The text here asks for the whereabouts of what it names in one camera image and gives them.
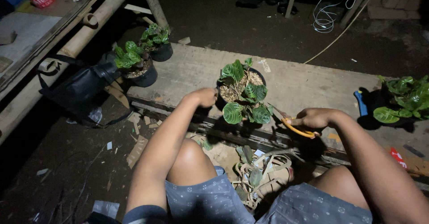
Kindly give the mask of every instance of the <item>pruning shears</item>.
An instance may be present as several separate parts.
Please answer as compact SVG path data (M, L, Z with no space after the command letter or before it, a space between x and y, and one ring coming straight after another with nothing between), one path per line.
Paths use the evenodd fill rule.
M297 133L297 134L299 134L299 135L302 135L302 136L307 137L307 138L310 138L310 139L314 139L315 135L314 135L314 133L313 133L313 132L310 132L310 131L304 131L304 132L299 131L298 129L294 128L292 125L290 125L290 124L288 124L288 123L287 123L287 121L288 121L288 120L292 120L292 119L294 119L294 117L291 117L291 116L287 115L285 112L280 111L280 109L276 108L275 106L273 106L273 107L274 107L274 109L275 109L275 110L277 110L277 112L279 112L279 113L280 113L280 115L283 117L283 118L281 119L281 121L282 121L282 123L283 123L286 127L288 127L290 130L292 130L293 132L296 132L296 133Z

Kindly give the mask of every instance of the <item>gray shorts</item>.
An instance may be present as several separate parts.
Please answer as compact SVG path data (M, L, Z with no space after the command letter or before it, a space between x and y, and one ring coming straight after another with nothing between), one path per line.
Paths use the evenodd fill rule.
M171 215L175 222L254 224L229 182L225 170L215 166L217 177L201 184L177 186L165 181ZM371 212L331 196L309 184L289 187L274 201L258 224L367 224Z

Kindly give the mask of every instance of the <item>black plastic pot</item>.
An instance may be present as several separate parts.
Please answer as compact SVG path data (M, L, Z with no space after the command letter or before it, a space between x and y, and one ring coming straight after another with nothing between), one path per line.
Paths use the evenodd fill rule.
M136 78L130 78L137 86L139 87L148 87L155 83L158 78L158 72L155 69L154 64L152 63L149 69L142 75Z
M158 49L151 51L150 56L152 60L163 62L168 60L173 55L173 48L171 47L171 43L164 44Z
M265 78L264 78L264 76L262 76L262 74L259 72L259 71L257 71L257 70L255 70L255 69L253 69L253 68L249 68L249 71L250 72L254 72L254 73L256 73L256 74L258 74L258 76L260 76L260 78L262 79L262 83L264 84L264 86L267 86L267 83L265 82ZM217 81L216 82L216 87L217 87L217 90L220 92L221 91L221 86L222 86L222 83L220 82L220 81ZM223 106L225 106L228 102L225 100L225 99L223 99L223 97L222 97L222 95L221 94L219 94L218 95L218 101L220 101L221 102L221 105L222 105L222 108L223 108Z

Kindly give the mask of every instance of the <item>person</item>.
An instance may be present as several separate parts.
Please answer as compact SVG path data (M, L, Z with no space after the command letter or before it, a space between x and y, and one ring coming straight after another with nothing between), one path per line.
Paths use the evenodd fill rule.
M216 99L211 88L185 95L153 134L134 171L123 224L255 223L224 170L213 166L194 140L185 139L196 108L211 107ZM336 166L308 184L289 187L256 223L365 224L372 223L372 213L389 224L429 223L425 196L349 115L306 108L291 124L335 128L353 174Z

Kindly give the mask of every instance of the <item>blue handle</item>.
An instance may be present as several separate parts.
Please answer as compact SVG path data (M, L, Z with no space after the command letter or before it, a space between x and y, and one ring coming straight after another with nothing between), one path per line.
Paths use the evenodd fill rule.
M362 94L360 91L356 91L353 93L353 95L356 97L357 99L357 103L359 104L359 112L360 112L360 116L367 116L368 115L368 110L366 108L365 103L363 103L362 101Z

